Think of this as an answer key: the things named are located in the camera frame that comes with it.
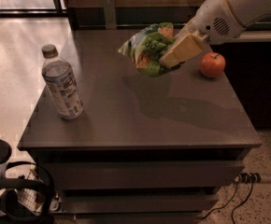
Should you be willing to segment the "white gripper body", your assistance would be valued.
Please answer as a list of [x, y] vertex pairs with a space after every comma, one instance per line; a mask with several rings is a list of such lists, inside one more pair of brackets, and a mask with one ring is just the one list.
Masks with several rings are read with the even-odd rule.
[[239, 37], [245, 27], [237, 20], [228, 0], [206, 0], [194, 16], [195, 29], [211, 45]]

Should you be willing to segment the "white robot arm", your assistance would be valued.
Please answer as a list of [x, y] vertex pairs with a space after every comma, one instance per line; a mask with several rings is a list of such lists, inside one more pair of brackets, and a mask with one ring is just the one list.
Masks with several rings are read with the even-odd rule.
[[249, 26], [269, 17], [271, 0], [206, 0], [176, 34], [160, 63], [175, 67], [199, 55], [206, 44], [238, 38]]

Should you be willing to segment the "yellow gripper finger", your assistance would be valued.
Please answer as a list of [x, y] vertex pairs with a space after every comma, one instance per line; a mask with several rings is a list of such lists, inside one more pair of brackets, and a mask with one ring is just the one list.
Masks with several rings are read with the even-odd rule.
[[185, 37], [190, 37], [191, 35], [197, 35], [197, 30], [195, 26], [195, 18], [190, 19], [183, 28], [174, 36], [176, 40], [181, 40]]
[[184, 63], [204, 49], [203, 37], [198, 32], [180, 36], [172, 46], [161, 56], [160, 63], [166, 68], [172, 68]]

